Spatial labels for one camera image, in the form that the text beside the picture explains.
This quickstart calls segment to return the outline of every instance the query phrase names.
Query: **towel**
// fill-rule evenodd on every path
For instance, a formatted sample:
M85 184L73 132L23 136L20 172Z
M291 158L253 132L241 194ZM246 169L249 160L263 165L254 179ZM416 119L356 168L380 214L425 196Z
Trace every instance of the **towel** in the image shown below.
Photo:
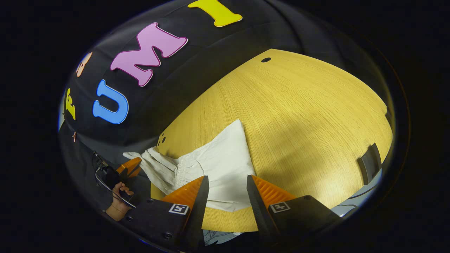
M255 175L255 171L240 120L228 125L211 142L178 159L158 153L155 147L143 154L125 152L123 156L141 158L140 167L165 194L208 175L207 207L228 212L250 207L247 175Z

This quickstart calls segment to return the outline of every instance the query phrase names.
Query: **yellow wooden surface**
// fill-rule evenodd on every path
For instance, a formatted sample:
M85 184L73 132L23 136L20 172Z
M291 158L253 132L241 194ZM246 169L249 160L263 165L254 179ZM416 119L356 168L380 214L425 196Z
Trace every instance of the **yellow wooden surface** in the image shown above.
M261 62L266 57L271 60ZM386 109L351 74L308 56L270 49L199 96L160 135L158 150L178 158L240 119L258 177L332 208L363 186L356 160L371 144L385 159L392 142ZM151 191L152 198L164 196L154 185ZM257 231L251 208L206 208L202 228Z

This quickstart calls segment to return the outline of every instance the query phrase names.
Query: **white fabric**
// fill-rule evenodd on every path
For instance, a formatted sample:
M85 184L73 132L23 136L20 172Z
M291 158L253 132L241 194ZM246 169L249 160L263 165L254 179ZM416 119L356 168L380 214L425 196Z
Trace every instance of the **white fabric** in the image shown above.
M210 143L178 159L158 153L155 147L142 155L127 152L123 156L129 159L141 158L140 167L165 194L208 175L207 207L228 212L250 207L247 175L254 175L255 172L240 120L227 126Z

